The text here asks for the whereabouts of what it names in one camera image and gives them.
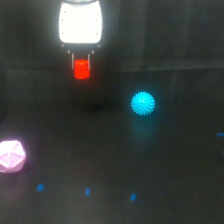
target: cyan ball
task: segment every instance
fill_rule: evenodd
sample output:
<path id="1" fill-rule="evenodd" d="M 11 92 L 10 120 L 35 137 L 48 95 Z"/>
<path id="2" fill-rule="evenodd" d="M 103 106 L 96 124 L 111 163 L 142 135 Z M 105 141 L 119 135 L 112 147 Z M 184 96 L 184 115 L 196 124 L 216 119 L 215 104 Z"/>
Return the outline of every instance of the cyan ball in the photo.
<path id="1" fill-rule="evenodd" d="M 155 100 L 149 93 L 140 92 L 132 98 L 131 107 L 136 114 L 146 116 L 155 109 Z"/>

